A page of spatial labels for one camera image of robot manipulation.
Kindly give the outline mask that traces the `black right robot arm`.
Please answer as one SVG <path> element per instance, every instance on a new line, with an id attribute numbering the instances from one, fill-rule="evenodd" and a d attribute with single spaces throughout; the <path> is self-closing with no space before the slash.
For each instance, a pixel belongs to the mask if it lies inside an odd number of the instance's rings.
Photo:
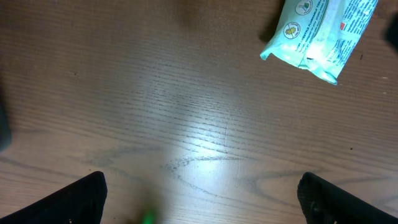
<path id="1" fill-rule="evenodd" d="M 384 39 L 395 50 L 398 51 L 398 14 L 395 13 L 389 23 Z"/>

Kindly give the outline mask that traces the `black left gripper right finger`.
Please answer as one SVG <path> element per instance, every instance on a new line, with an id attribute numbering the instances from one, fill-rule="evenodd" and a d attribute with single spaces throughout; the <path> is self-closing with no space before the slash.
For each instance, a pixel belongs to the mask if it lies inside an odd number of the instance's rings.
<path id="1" fill-rule="evenodd" d="M 397 224 L 397 218 L 306 172 L 297 197 L 308 224 Z"/>

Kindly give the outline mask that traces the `mint green wipes pack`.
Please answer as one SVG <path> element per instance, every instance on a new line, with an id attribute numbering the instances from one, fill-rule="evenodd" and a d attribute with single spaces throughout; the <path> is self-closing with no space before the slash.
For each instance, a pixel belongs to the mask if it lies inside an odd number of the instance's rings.
<path id="1" fill-rule="evenodd" d="M 286 0 L 261 58 L 274 55 L 336 85 L 378 0 Z"/>

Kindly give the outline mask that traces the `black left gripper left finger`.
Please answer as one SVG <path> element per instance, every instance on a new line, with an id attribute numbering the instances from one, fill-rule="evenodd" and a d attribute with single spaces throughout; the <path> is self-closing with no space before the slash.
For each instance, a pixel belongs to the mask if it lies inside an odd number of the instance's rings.
<path id="1" fill-rule="evenodd" d="M 1 224 L 100 224 L 107 193 L 104 174 L 96 171 L 1 218 Z"/>

